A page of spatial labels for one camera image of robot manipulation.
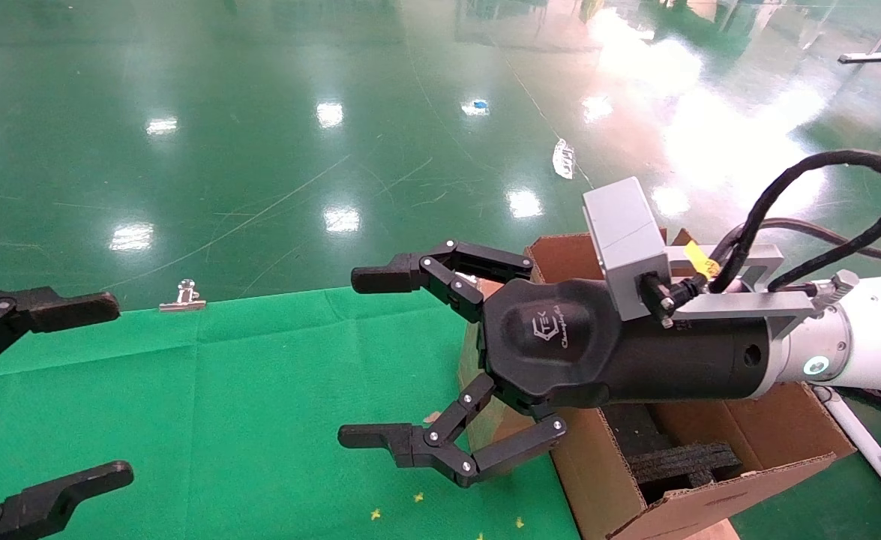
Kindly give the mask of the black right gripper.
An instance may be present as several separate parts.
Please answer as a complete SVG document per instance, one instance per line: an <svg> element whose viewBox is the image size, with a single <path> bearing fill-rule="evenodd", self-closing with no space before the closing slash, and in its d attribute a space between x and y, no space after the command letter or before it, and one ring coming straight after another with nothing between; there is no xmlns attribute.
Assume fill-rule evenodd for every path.
<svg viewBox="0 0 881 540"><path fill-rule="evenodd" d="M359 294L426 290L465 321L480 320L485 373L429 426L345 424L342 447L385 449L399 468L431 468L470 488L546 454L567 433L550 413L477 451L462 450L455 441L494 395L530 415L545 407L738 400L761 386L770 356L762 318L672 328L652 316L623 321L604 281L536 284L526 281L532 270L527 256L457 240L351 270ZM484 300L467 275L505 285Z"/></svg>

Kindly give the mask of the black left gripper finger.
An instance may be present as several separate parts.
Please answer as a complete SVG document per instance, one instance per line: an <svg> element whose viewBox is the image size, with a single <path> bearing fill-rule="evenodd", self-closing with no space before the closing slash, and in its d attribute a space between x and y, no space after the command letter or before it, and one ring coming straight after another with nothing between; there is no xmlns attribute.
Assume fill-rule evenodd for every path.
<svg viewBox="0 0 881 540"><path fill-rule="evenodd" d="M65 530L84 502L131 485L132 466L115 460L23 489L0 503L0 539L41 539Z"/></svg>
<svg viewBox="0 0 881 540"><path fill-rule="evenodd" d="M52 334L119 318L117 298L109 292L65 298L49 286L0 290L0 355L26 334Z"/></svg>

